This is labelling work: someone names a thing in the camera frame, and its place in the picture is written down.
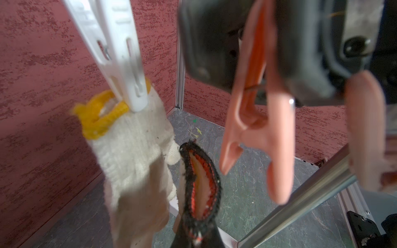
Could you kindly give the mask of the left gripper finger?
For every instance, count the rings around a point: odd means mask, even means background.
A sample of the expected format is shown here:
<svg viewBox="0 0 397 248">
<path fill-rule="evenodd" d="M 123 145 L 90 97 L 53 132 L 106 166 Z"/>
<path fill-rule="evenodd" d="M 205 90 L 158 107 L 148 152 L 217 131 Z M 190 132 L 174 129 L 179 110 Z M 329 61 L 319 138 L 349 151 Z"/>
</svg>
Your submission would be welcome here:
<svg viewBox="0 0 397 248">
<path fill-rule="evenodd" d="M 181 219 L 171 248 L 225 248 L 215 221 L 204 225 L 205 230 L 193 233 Z"/>
</svg>

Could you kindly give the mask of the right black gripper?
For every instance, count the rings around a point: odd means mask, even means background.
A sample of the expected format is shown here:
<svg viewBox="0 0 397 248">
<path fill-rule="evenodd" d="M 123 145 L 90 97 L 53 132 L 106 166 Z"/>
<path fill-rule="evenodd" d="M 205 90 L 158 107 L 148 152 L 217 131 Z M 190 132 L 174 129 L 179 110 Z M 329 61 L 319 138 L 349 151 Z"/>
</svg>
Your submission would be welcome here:
<svg viewBox="0 0 397 248">
<path fill-rule="evenodd" d="M 276 1 L 278 69 L 300 105 L 344 103 L 363 70 L 397 102 L 396 1 Z"/>
</svg>

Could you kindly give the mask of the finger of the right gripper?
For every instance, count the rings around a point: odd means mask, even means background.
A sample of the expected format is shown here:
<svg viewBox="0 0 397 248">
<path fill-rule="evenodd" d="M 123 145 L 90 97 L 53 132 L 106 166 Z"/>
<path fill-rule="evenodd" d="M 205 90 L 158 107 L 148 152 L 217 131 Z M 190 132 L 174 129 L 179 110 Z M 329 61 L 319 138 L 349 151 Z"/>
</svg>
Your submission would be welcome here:
<svg viewBox="0 0 397 248">
<path fill-rule="evenodd" d="M 178 28 L 191 78 L 230 93 L 239 56 L 239 31 L 253 1 L 184 1 Z"/>
</svg>

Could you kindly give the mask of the black cuff white glove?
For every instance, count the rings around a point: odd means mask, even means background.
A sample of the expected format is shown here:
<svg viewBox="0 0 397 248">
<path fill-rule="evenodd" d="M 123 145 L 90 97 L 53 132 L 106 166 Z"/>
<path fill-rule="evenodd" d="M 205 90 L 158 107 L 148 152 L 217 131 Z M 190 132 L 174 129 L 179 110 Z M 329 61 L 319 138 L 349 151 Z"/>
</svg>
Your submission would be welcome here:
<svg viewBox="0 0 397 248">
<path fill-rule="evenodd" d="M 178 216 L 174 223 L 177 232 L 181 219 L 196 233 L 205 224 L 216 222 L 220 209 L 222 187 L 220 176 L 209 155 L 195 142 L 188 141 L 179 148 L 181 155 Z"/>
</svg>

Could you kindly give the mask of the pink clothespin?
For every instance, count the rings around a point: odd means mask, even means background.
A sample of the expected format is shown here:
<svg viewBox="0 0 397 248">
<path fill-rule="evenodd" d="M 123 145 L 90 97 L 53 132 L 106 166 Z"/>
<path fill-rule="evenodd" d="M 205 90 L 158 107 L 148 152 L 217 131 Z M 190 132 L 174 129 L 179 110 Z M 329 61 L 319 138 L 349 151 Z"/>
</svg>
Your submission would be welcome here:
<svg viewBox="0 0 397 248">
<path fill-rule="evenodd" d="M 288 202 L 294 181 L 295 107 L 277 68 L 275 2 L 256 1 L 240 44 L 225 123 L 219 167 L 227 174 L 244 147 L 271 159 L 267 170 L 270 198 Z"/>
</svg>

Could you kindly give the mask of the pink clip hanger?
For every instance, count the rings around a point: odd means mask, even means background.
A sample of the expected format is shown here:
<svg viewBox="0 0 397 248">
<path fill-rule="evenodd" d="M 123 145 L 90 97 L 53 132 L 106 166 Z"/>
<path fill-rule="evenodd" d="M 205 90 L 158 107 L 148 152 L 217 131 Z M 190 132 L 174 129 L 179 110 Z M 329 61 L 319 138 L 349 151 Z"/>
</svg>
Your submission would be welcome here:
<svg viewBox="0 0 397 248">
<path fill-rule="evenodd" d="M 369 71 L 345 85 L 350 171 L 367 191 L 397 189 L 397 136 L 386 133 L 386 101 L 378 80 Z"/>
</svg>

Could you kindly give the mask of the white clothespin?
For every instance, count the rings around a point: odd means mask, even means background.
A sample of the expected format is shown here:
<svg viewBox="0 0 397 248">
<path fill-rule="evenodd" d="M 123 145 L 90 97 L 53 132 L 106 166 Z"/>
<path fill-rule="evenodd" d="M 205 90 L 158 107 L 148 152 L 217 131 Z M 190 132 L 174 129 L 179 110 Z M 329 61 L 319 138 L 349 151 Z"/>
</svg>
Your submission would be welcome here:
<svg viewBox="0 0 397 248">
<path fill-rule="evenodd" d="M 63 3 L 116 98 L 143 110 L 148 93 L 130 1 Z"/>
</svg>

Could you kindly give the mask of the yellow cuff white glove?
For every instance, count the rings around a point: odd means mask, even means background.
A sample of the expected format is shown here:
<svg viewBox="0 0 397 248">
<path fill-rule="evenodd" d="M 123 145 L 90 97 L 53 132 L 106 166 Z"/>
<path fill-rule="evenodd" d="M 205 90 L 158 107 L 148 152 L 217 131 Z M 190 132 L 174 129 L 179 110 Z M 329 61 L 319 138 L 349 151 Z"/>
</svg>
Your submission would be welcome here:
<svg viewBox="0 0 397 248">
<path fill-rule="evenodd" d="M 169 170 L 180 160 L 174 130 L 150 82 L 146 88 L 148 105 L 137 113 L 112 91 L 72 109 L 105 176 L 116 248 L 151 247 L 154 234 L 169 221 L 169 202 L 176 195 Z"/>
</svg>

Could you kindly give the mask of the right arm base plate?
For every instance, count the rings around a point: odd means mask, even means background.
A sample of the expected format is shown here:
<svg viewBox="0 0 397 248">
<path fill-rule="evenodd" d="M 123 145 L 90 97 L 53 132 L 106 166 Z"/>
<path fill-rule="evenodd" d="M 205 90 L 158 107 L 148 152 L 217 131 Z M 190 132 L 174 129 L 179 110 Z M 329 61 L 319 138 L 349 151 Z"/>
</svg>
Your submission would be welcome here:
<svg viewBox="0 0 397 248">
<path fill-rule="evenodd" d="M 382 221 L 385 234 L 381 234 L 376 223 L 355 212 L 346 213 L 353 241 L 358 248 L 396 248 L 397 214 L 389 215 Z"/>
</svg>

